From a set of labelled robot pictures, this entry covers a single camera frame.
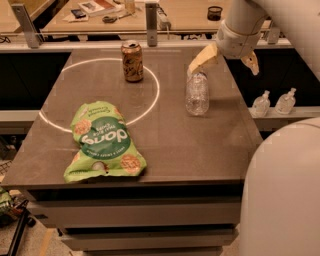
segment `floor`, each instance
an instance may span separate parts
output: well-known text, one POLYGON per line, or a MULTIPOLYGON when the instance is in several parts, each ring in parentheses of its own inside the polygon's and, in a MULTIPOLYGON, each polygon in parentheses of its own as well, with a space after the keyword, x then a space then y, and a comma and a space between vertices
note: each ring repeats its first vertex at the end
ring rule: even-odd
MULTIPOLYGON (((0 255, 7 254, 17 222, 0 228, 0 255)), ((237 256, 239 237, 230 245, 223 248, 220 256, 237 256)), ((17 256, 84 256, 83 252, 71 251, 59 240, 56 229, 47 229, 36 221, 33 227, 26 226, 17 256)))

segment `spray bottle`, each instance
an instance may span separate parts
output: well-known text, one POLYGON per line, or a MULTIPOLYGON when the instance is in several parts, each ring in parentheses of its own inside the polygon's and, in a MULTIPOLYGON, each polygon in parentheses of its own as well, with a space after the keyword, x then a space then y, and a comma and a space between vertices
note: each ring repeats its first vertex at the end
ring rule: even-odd
POLYGON ((294 93, 295 93, 296 89, 295 88, 291 88, 291 91, 283 94, 276 106, 275 106, 275 110, 279 113, 279 114, 283 114, 283 115, 287 115, 291 112, 291 110, 293 109, 294 104, 296 103, 296 99, 294 97, 294 93))
POLYGON ((264 91, 264 94, 253 102, 251 114, 254 117, 264 117, 267 114, 270 107, 269 93, 267 90, 264 91))

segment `gray tabletop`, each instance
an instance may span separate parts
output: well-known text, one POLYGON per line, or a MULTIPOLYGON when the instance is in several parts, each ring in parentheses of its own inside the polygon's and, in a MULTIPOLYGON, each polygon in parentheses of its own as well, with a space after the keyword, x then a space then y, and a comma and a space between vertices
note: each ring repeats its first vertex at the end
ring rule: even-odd
POLYGON ((74 50, 2 185, 77 186, 63 179, 79 150, 69 127, 83 103, 97 100, 119 108, 148 164, 138 178, 94 181, 99 186, 243 181, 262 140, 222 57, 205 66, 207 114, 193 117, 185 109, 186 70, 201 49, 143 48, 144 79, 139 83, 125 81, 120 48, 74 50))

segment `chip bag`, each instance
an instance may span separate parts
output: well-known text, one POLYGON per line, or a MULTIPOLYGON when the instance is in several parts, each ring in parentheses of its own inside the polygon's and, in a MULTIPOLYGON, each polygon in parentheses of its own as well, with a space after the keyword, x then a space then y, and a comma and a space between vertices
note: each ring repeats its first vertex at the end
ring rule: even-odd
POLYGON ((64 173, 66 182, 97 176, 138 176, 147 166, 137 151, 123 116, 103 101, 83 104, 71 123, 81 146, 64 173))

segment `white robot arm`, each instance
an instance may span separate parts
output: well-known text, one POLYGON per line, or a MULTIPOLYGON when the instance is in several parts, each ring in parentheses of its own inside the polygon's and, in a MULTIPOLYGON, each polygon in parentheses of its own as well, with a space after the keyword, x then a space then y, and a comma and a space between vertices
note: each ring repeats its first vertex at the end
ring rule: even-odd
MULTIPOLYGON (((233 0, 218 31, 219 52, 250 56, 267 16, 320 80, 319 0, 233 0)), ((320 255, 319 145, 314 118, 281 128, 259 146, 242 197, 241 256, 320 255)))
POLYGON ((270 16, 320 80, 319 0, 233 0, 217 34, 217 47, 226 57, 249 56, 270 16))

